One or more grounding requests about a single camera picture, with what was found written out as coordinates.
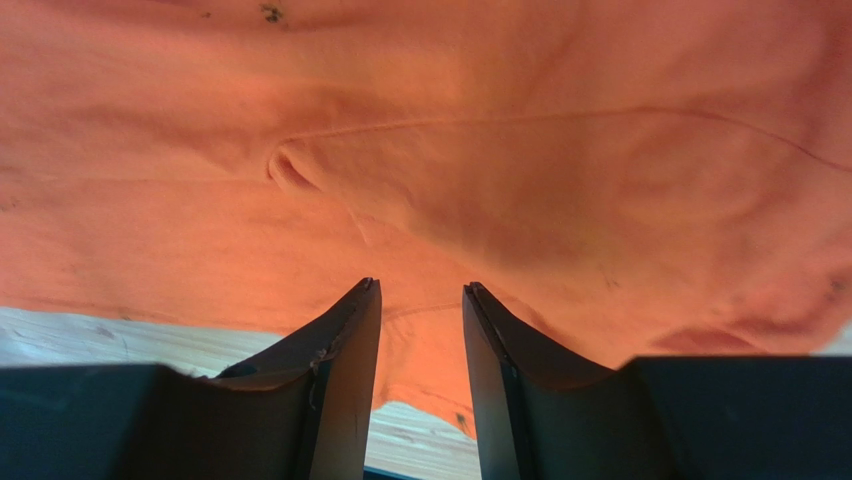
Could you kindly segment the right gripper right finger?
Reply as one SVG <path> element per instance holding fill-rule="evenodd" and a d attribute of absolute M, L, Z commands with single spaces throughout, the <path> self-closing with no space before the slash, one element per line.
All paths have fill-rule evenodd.
<path fill-rule="evenodd" d="M 611 370 L 472 283 L 463 324 L 486 479 L 847 479 L 847 357 L 640 357 Z"/>

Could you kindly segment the orange t shirt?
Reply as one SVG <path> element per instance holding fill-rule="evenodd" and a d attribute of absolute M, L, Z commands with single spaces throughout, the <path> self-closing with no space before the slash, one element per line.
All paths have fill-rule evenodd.
<path fill-rule="evenodd" d="M 847 1 L 5 1 L 1 302 L 289 333 L 466 433 L 461 287 L 608 367 L 851 321 Z"/>

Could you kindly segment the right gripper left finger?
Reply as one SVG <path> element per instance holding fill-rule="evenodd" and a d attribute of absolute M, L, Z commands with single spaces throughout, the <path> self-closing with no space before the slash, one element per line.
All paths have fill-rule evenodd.
<path fill-rule="evenodd" d="M 328 311 L 215 377 L 161 364 L 5 368 L 5 479 L 359 479 L 382 296 Z"/>

